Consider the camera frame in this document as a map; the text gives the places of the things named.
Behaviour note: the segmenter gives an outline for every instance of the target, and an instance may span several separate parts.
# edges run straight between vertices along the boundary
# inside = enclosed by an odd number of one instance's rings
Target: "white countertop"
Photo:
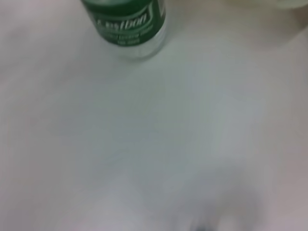
[[[242,178],[249,227],[308,229],[308,33],[288,12],[169,12],[164,48],[126,62],[79,3],[0,3],[2,231],[169,231]]]

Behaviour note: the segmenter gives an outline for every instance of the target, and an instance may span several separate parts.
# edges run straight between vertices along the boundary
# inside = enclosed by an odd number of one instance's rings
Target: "bottle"
[[[164,0],[81,0],[97,32],[118,55],[143,58],[166,36]]]

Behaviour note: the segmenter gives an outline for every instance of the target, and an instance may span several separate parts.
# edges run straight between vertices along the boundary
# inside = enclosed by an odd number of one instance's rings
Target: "green bottle label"
[[[108,42],[123,47],[136,46],[153,38],[166,15],[163,0],[150,0],[136,12],[125,16],[106,15],[91,9],[88,12],[98,33]]]

